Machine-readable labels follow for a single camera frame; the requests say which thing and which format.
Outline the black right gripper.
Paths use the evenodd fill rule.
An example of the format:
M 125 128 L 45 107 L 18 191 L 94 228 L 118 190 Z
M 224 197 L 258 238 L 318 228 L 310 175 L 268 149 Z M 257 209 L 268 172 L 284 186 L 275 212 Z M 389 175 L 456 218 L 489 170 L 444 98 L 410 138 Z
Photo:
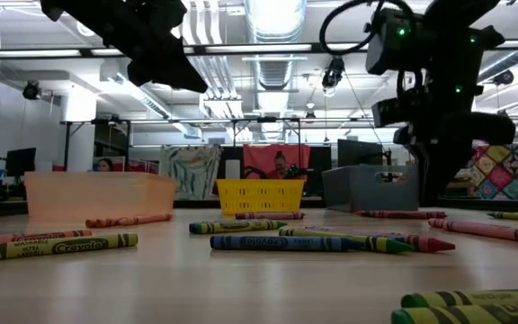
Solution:
M 465 149 L 443 149 L 440 152 L 440 189 L 437 184 L 437 156 L 431 151 L 438 145 L 470 146 L 473 140 L 492 145 L 511 144 L 515 125 L 502 114 L 469 110 L 424 108 L 418 121 L 406 126 L 395 137 L 397 143 L 414 149 L 419 175 L 419 202 L 431 206 L 437 196 L 443 198 L 449 182 L 466 166 Z

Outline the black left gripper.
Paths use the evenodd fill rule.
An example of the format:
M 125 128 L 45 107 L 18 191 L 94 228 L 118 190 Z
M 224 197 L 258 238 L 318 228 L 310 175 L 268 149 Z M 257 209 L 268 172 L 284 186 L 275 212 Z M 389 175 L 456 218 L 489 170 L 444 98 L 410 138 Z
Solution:
M 181 0 L 67 0 L 67 12 L 99 35 L 104 46 L 131 58 L 128 77 L 135 86 L 208 90 L 185 55 L 183 41 L 171 33 L 186 14 Z

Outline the grey plastic bin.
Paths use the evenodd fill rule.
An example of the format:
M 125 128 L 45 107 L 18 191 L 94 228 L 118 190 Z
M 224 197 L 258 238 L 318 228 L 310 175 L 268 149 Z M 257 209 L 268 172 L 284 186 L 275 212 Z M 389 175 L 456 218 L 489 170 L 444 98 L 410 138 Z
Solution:
M 418 175 L 414 166 L 342 166 L 322 173 L 328 209 L 416 211 Z

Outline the orange crayon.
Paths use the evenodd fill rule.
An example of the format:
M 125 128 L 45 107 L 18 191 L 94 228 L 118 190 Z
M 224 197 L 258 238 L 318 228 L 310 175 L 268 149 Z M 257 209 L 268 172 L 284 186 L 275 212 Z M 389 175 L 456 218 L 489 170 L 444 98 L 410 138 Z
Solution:
M 146 214 L 123 218 L 108 218 L 108 219 L 90 219 L 85 220 L 87 228 L 110 228 L 117 226 L 135 226 L 140 224 L 147 224 L 153 222 L 169 221 L 173 218 L 172 214 Z
M 59 232 L 47 232 L 38 234 L 13 234 L 0 236 L 0 243 L 17 242 L 17 241 L 32 241 L 42 239 L 62 239 L 74 237 L 92 236 L 94 233 L 89 229 L 68 230 Z

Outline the colourful patchwork quilt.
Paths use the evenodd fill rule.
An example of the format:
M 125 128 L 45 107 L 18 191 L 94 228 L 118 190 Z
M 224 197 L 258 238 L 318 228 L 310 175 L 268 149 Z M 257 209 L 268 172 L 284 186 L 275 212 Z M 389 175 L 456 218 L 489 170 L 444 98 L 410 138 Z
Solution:
M 477 198 L 518 201 L 518 143 L 475 146 L 468 168 Z

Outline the pink red crayon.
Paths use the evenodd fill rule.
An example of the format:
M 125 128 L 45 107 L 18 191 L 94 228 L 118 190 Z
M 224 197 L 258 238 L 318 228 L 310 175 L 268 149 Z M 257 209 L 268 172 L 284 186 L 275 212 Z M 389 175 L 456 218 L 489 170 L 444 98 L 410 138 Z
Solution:
M 518 229 L 498 226 L 486 223 L 463 220 L 430 219 L 428 224 L 432 228 L 489 237 L 493 239 L 506 239 L 518 241 Z

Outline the black overhead crossbar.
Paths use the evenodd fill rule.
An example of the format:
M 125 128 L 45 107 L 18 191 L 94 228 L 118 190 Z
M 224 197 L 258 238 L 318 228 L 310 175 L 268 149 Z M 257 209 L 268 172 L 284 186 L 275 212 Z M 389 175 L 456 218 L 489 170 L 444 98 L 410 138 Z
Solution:
M 518 50 L 518 40 L 507 40 L 492 51 Z M 321 54 L 322 47 L 312 43 L 263 43 L 263 44 L 217 44 L 190 45 L 184 47 L 186 56 L 230 56 L 268 54 Z M 95 59 L 121 58 L 118 49 L 77 48 L 77 49 L 0 49 L 0 59 Z

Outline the black monitor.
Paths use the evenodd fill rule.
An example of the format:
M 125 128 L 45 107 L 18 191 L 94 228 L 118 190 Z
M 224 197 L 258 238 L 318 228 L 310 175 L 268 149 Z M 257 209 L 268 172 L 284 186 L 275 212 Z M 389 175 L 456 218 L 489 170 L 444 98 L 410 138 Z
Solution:
M 349 167 L 358 165 L 383 165 L 382 147 L 377 143 L 348 139 L 337 141 L 337 165 Z
M 10 150 L 5 158 L 7 176 L 23 176 L 25 172 L 35 170 L 36 148 Z

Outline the leaf print cloth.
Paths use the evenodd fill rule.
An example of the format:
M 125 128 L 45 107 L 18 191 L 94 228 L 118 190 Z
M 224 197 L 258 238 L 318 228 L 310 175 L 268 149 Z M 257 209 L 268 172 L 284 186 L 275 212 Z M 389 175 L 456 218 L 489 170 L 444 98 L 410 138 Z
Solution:
M 219 145 L 162 147 L 159 174 L 175 180 L 176 200 L 208 200 L 217 179 L 221 154 Z

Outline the red cloth backdrop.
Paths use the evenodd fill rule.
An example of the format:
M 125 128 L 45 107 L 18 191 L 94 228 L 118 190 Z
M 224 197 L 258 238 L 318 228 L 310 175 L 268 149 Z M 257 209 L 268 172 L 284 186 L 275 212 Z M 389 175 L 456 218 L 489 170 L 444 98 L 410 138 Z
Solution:
M 268 146 L 243 146 L 244 168 L 247 166 L 256 167 L 266 174 L 274 170 L 273 158 L 277 151 L 281 150 L 291 165 L 308 167 L 310 147 L 298 144 L 272 144 Z

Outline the orange translucent plastic bin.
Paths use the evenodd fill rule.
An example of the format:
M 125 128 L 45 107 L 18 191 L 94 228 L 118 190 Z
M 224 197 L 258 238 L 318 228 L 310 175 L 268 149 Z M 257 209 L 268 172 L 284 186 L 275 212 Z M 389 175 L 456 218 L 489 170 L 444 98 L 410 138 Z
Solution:
M 86 221 L 171 213 L 176 182 L 140 172 L 29 172 L 24 184 L 34 221 Z

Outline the yellow plastic basket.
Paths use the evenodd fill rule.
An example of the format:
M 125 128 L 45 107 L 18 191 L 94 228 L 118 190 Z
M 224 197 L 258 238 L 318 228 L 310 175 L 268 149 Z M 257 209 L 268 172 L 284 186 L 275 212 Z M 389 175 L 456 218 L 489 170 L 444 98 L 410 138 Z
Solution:
M 219 179 L 216 181 L 225 215 L 245 212 L 297 212 L 304 179 Z

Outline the black background rig frame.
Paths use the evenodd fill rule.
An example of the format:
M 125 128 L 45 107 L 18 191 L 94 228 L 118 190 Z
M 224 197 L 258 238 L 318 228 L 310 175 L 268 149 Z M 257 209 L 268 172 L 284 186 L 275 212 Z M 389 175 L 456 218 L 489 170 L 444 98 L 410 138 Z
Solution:
M 214 123 L 227 123 L 230 124 L 233 128 L 233 141 L 232 146 L 235 147 L 237 145 L 237 134 L 239 133 L 239 130 L 237 129 L 237 125 L 239 123 L 243 123 L 245 126 L 247 126 L 249 123 L 276 123 L 276 122 L 282 122 L 286 124 L 288 127 L 290 127 L 290 122 L 295 122 L 297 124 L 297 127 L 293 130 L 297 136 L 298 136 L 298 146 L 300 147 L 303 142 L 301 140 L 301 119 L 300 118 L 276 118 L 276 117 L 257 117 L 257 118 L 222 118 L 222 119 L 161 119 L 161 120 L 130 120 L 130 119 L 121 119 L 119 117 L 117 118 L 111 118 L 109 120 L 106 119 L 93 119 L 90 121 L 61 121 L 59 124 L 66 127 L 66 136 L 65 136 L 65 147 L 64 147 L 64 171 L 66 172 L 68 170 L 68 159 L 69 159 L 69 150 L 70 150 L 70 143 L 71 143 L 71 137 L 75 135 L 79 129 L 81 129 L 84 125 L 90 124 L 90 125 L 98 125 L 98 124 L 124 124 L 126 126 L 127 130 L 127 138 L 125 142 L 125 148 L 124 148 L 124 165 L 123 170 L 125 172 L 128 172 L 130 170 L 130 148 L 133 147 L 131 144 L 132 142 L 132 134 L 133 134 L 133 126 L 135 124 L 145 124 L 145 125 L 151 125 L 151 124 L 214 124 Z

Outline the silver ceiling duct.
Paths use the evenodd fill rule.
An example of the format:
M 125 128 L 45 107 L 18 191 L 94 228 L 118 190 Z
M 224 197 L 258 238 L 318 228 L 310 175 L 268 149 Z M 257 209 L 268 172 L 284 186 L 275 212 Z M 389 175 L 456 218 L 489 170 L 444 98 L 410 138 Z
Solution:
M 307 0 L 244 0 L 248 40 L 254 44 L 297 42 L 302 33 Z M 275 122 L 260 125 L 261 139 L 284 139 L 281 118 L 288 108 L 295 58 L 291 54 L 256 55 L 251 64 L 255 75 L 256 107 L 262 117 Z

